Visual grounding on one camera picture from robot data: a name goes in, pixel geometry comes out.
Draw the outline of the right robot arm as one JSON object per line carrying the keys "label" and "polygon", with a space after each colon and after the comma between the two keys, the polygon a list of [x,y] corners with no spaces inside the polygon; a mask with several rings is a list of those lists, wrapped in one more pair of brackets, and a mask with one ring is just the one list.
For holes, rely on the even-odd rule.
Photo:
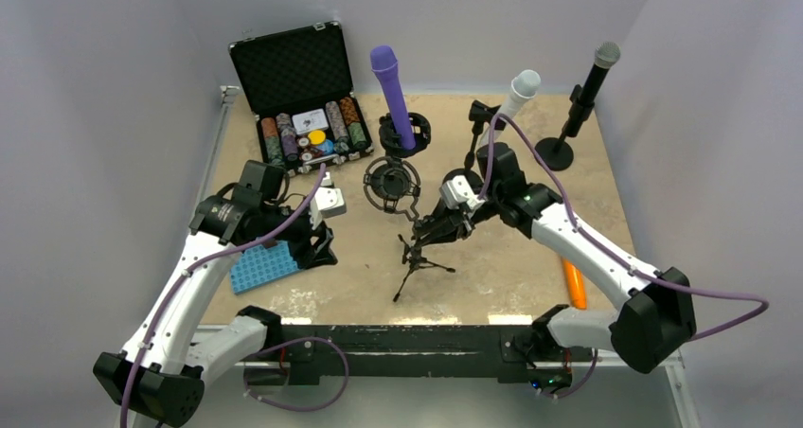
{"label": "right robot arm", "polygon": [[526,352],[553,359],[567,348],[616,353],[630,368],[649,373],[697,332],[689,280],[678,269],[660,271],[623,251],[567,211],[565,199],[530,183],[505,143],[484,146],[477,157],[489,169],[490,198],[459,170],[440,188],[434,211],[413,226],[407,249],[468,238],[486,220],[499,218],[530,240],[556,252],[588,277],[612,304],[607,312],[557,305],[538,317],[520,340]]}

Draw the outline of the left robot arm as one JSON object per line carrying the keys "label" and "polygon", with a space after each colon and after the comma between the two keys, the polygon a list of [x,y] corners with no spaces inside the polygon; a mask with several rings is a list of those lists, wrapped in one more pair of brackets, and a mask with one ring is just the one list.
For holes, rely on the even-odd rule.
{"label": "left robot arm", "polygon": [[136,333],[118,352],[101,353],[93,374],[119,406],[118,427],[181,427],[205,391],[236,362],[269,361],[282,348],[279,315],[241,310],[222,330],[193,337],[224,278],[248,249],[284,241],[299,267],[335,263],[325,220],[345,212],[342,192],[321,165],[311,191],[295,208],[281,206],[283,169],[249,160],[239,181],[201,201],[165,288]]}

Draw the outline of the orange microphone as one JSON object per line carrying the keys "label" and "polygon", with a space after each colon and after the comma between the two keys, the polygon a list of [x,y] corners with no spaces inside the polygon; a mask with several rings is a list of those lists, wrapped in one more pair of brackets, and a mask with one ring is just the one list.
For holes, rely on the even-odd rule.
{"label": "orange microphone", "polygon": [[579,310],[586,310],[588,307],[587,295],[582,273],[568,259],[562,259],[562,268],[572,306]]}

